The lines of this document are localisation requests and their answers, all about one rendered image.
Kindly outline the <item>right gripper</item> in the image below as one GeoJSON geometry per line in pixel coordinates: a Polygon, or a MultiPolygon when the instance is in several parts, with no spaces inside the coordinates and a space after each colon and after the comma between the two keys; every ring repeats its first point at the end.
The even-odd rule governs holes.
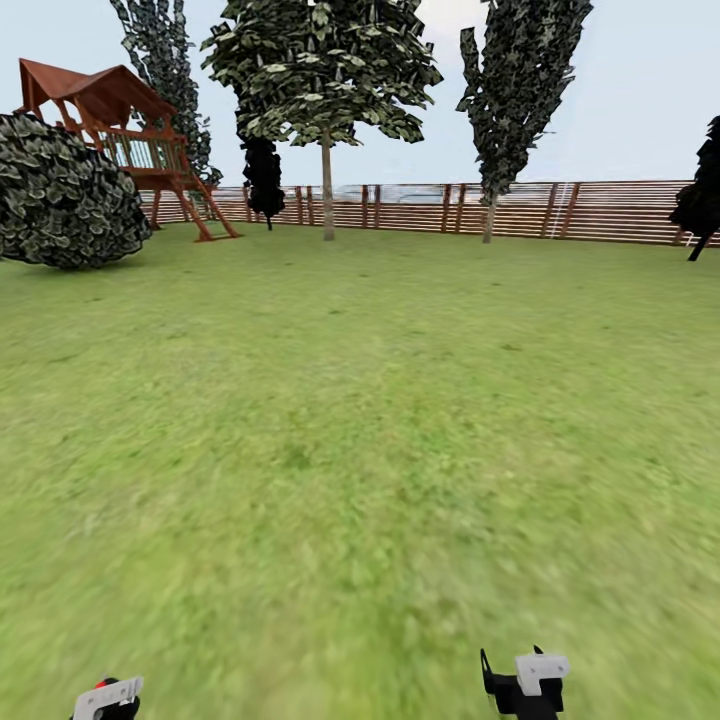
{"type": "Polygon", "coordinates": [[[562,686],[558,678],[541,679],[541,695],[526,696],[517,675],[491,673],[491,667],[483,669],[487,693],[495,694],[499,713],[515,714],[519,720],[557,720],[557,713],[563,711],[562,686]]]}

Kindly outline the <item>pesticide atomizer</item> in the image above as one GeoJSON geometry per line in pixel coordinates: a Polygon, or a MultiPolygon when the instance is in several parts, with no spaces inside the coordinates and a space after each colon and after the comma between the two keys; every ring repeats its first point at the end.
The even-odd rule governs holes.
{"type": "MultiPolygon", "coordinates": [[[[119,680],[116,679],[116,678],[113,678],[113,677],[109,678],[109,677],[107,677],[107,676],[106,676],[106,678],[104,678],[104,680],[103,680],[103,684],[104,684],[104,685],[113,685],[113,683],[119,683],[119,680]]],[[[133,703],[133,716],[135,716],[135,715],[138,713],[138,709],[140,708],[140,700],[141,700],[141,699],[140,699],[138,696],[136,696],[136,697],[134,698],[134,700],[132,700],[132,703],[133,703]]]]}

